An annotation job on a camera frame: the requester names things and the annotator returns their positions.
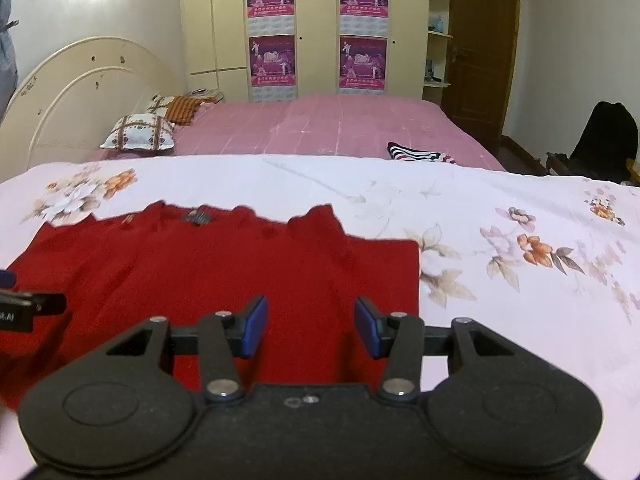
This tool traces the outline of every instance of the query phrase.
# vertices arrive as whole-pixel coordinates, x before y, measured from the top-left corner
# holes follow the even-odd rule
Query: floral bedspread
[[[425,322],[475,318],[583,380],[605,413],[589,464],[610,480],[640,470],[640,189],[333,156],[47,164],[0,184],[0,268],[43,221],[116,216],[157,200],[247,205],[279,221],[331,203],[350,234],[415,239]],[[445,375],[425,359],[422,387]]]

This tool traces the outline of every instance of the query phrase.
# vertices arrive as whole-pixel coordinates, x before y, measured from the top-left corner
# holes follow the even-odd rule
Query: wooden door
[[[518,0],[451,0],[442,110],[488,150],[500,142],[511,91]]]

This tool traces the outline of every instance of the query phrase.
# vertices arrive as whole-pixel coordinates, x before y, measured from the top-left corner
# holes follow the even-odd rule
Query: folded cloth
[[[442,152],[422,152],[420,150],[412,150],[395,142],[390,142],[386,146],[386,150],[393,160],[428,160],[430,162],[448,162],[456,164],[457,162],[450,155]]]
[[[164,118],[174,124],[188,126],[193,121],[193,116],[204,102],[203,99],[179,96],[169,104]]]
[[[151,316],[195,324],[217,310],[269,302],[256,356],[238,361],[245,385],[367,382],[383,362],[367,355],[353,327],[364,295],[386,313],[418,314],[418,247],[408,240],[345,235],[331,206],[287,224],[248,208],[190,210],[158,202],[144,211],[78,224],[44,224],[10,266],[15,290],[63,292],[67,312],[35,320],[33,334],[0,338],[0,395],[15,409],[25,391],[57,368]],[[176,359],[174,376],[198,390],[197,360]]]

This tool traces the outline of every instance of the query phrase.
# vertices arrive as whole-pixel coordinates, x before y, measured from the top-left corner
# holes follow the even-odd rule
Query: patterned pillow
[[[166,112],[169,109],[169,105],[173,102],[174,99],[175,97],[164,97],[156,94],[151,98],[149,106],[146,107],[146,112],[149,114],[155,114],[160,117],[165,117]]]
[[[180,126],[189,126],[203,102],[203,99],[193,97],[176,97],[169,104],[164,118],[174,124],[180,124]]]
[[[134,114],[121,118],[100,146],[106,150],[160,152],[174,146],[174,126],[154,114]]]
[[[386,150],[393,160],[427,160],[429,162],[448,162],[449,164],[457,164],[450,155],[442,152],[421,152],[406,148],[395,142],[390,142],[386,146]]]

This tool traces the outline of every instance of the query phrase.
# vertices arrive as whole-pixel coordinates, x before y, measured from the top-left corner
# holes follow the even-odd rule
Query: blue finger pad
[[[262,298],[247,317],[241,344],[242,359],[252,357],[258,348],[264,327],[267,326],[268,311],[267,299]]]
[[[376,319],[360,300],[356,300],[354,306],[353,323],[367,353],[373,359],[380,359],[382,357],[382,339],[378,336]]]
[[[11,288],[15,285],[15,274],[9,270],[0,270],[0,288]]]

